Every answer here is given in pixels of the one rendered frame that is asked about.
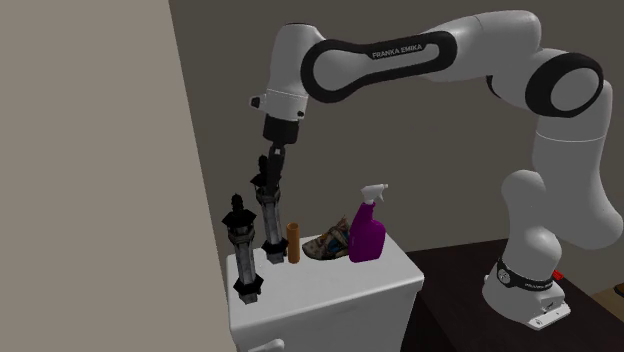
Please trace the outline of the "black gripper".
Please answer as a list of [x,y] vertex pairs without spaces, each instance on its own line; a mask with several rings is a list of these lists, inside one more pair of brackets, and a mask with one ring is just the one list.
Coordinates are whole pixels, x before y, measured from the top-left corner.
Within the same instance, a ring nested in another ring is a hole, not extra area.
[[267,165],[267,187],[270,191],[279,188],[286,155],[284,145],[295,144],[298,133],[298,120],[283,120],[269,114],[265,115],[263,137],[273,143],[269,149]]

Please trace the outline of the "black grey tower figure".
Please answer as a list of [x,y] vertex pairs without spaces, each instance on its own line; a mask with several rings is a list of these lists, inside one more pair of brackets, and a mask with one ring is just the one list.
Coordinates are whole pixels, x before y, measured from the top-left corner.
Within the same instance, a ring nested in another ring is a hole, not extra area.
[[241,195],[235,193],[231,197],[231,211],[222,219],[226,226],[228,239],[235,251],[238,279],[233,288],[244,304],[255,303],[261,294],[264,279],[256,273],[253,249],[255,237],[254,221],[256,214],[244,206]]
[[266,253],[267,260],[272,264],[284,262],[287,256],[288,241],[283,237],[279,216],[280,189],[272,190],[268,186],[268,158],[261,155],[258,158],[258,173],[251,179],[254,185],[255,197],[262,209],[266,239],[261,248]]

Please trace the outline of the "orange brown cylinder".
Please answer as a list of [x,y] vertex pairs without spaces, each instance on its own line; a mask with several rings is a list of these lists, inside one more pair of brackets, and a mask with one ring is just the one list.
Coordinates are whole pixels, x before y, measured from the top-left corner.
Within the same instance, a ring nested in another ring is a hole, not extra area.
[[299,224],[290,222],[286,226],[288,241],[288,261],[297,264],[300,261],[300,228]]

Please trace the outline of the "patterned shoe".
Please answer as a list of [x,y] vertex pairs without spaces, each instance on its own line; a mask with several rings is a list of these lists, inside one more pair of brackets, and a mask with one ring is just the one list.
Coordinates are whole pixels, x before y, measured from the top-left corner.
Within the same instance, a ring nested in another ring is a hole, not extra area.
[[335,260],[348,255],[350,224],[343,216],[322,235],[302,245],[303,253],[318,261]]

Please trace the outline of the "purple spray bottle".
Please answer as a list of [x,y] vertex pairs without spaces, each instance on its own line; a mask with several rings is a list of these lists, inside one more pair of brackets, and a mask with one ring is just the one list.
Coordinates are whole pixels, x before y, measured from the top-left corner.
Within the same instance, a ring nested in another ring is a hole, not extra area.
[[348,255],[353,263],[377,260],[383,251],[386,229],[374,219],[376,200],[383,200],[387,184],[368,185],[361,189],[363,201],[353,219],[349,234]]

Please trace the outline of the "dark robot stand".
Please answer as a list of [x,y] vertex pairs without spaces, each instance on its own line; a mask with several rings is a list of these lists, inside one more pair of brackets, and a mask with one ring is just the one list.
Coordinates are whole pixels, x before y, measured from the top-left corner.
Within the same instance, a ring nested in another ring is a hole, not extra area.
[[512,322],[484,301],[484,276],[502,253],[504,239],[413,251],[425,275],[401,352],[624,352],[624,322],[568,279],[571,314],[536,331]]

